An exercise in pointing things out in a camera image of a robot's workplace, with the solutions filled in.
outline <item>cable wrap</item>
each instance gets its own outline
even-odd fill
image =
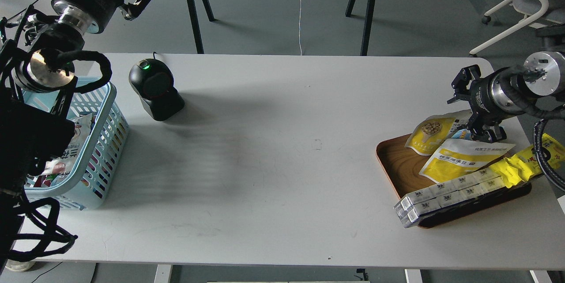
[[[100,79],[75,88],[74,92],[76,93],[87,93],[96,90],[97,88],[101,88],[102,86],[107,84],[112,77],[112,68],[108,58],[97,51],[74,50],[63,52],[57,56],[56,64],[62,66],[63,64],[75,60],[97,62],[97,64],[100,66],[100,72],[102,74]]]
[[[565,113],[563,112],[563,110],[542,110],[528,101],[528,99],[522,93],[512,87],[512,84],[510,84],[510,78],[515,75],[526,75],[529,72],[530,71],[527,68],[518,64],[500,72],[498,80],[500,80],[500,87],[502,88],[504,94],[506,94],[506,96],[510,100],[512,100],[512,102],[514,102],[516,106],[535,118],[545,118],[547,120],[565,120]]]

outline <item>yellow bag with nuts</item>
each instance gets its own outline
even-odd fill
[[[412,148],[423,156],[432,155],[444,140],[468,123],[471,115],[471,110],[462,110],[430,116],[416,127],[404,147]]]

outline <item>robotic arm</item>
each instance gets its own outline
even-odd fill
[[[74,124],[66,119],[72,96],[107,84],[111,77],[109,60],[99,52],[83,50],[86,32],[104,31],[117,8],[125,19],[139,16],[150,0],[52,0],[57,15],[46,15],[30,5],[19,23],[0,20],[0,139],[6,152],[0,156],[0,273],[4,260],[29,261],[55,253],[64,253],[76,236],[57,226],[59,203],[45,198],[30,203],[24,185],[28,174],[40,174],[48,160],[60,157],[73,137]],[[6,28],[16,27],[13,39]],[[29,50],[18,48],[24,33]],[[95,61],[102,77],[77,87],[73,61]],[[32,92],[59,91],[50,113],[23,103],[22,89]],[[45,217],[36,208],[48,205]],[[18,234],[26,215],[44,234]],[[32,251],[11,249],[17,239],[38,240]],[[64,246],[46,251],[52,241]]]
[[[565,25],[540,28],[545,51],[531,54],[523,65],[501,68],[481,78],[478,65],[462,68],[452,82],[455,90],[449,103],[469,102],[473,112],[467,124],[473,140],[494,143],[506,139],[499,124],[506,118],[529,114],[539,119],[534,126],[534,154],[543,174],[557,188],[565,191],[565,179],[547,164],[543,156],[541,136],[549,120],[565,120],[565,106],[542,110],[535,102],[544,96],[553,96],[565,102]]]

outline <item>chair leg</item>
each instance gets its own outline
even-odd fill
[[[488,40],[484,44],[472,49],[469,52],[469,54],[477,54],[479,51],[487,48],[488,46],[490,46],[490,45],[498,42],[499,40],[505,38],[506,36],[512,34],[513,32],[520,30],[521,28],[524,28],[525,26],[530,25],[534,21],[537,21],[539,18],[541,18],[545,14],[545,12],[547,12],[547,8],[549,7],[549,1],[547,1],[547,0],[539,0],[539,1],[541,2],[541,9],[539,9],[539,11],[537,13],[531,15],[528,18],[525,18],[525,19],[519,21],[516,25],[508,28],[507,30],[504,30],[500,34],[492,37],[492,39]]]
[[[508,5],[512,3],[512,0],[503,0],[500,2],[500,4],[496,5],[495,7],[492,7],[491,9],[489,9],[486,13],[485,16],[490,16],[492,14],[494,14],[495,12],[497,12],[500,8]]]

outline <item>white cable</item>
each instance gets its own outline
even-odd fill
[[[300,36],[302,22],[302,0],[300,0],[300,10],[298,12],[298,46],[300,47],[300,55],[302,56],[302,38]]]

